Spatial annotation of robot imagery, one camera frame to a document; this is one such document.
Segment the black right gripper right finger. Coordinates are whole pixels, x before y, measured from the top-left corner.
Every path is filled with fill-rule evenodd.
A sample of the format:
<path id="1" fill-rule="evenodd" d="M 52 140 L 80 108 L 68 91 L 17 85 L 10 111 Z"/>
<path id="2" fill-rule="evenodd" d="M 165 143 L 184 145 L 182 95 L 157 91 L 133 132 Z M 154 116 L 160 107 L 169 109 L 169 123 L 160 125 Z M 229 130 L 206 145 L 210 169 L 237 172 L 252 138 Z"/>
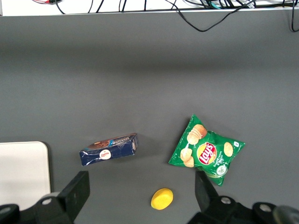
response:
<path id="1" fill-rule="evenodd" d="M 190 224 L 251 224 L 253 215 L 228 196 L 220 196 L 203 171 L 195 174 L 195 196 L 200 208 Z"/>

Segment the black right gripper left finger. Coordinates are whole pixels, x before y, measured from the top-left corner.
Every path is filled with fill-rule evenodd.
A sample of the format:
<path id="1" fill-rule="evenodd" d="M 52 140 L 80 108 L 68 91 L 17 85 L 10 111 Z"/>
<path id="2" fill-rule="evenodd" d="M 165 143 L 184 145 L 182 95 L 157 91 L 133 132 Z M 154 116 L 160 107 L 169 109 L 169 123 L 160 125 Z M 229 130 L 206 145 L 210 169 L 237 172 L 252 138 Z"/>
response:
<path id="1" fill-rule="evenodd" d="M 46 196 L 35 204 L 36 223 L 74 223 L 89 195 L 89 172 L 80 171 L 57 196 Z"/>

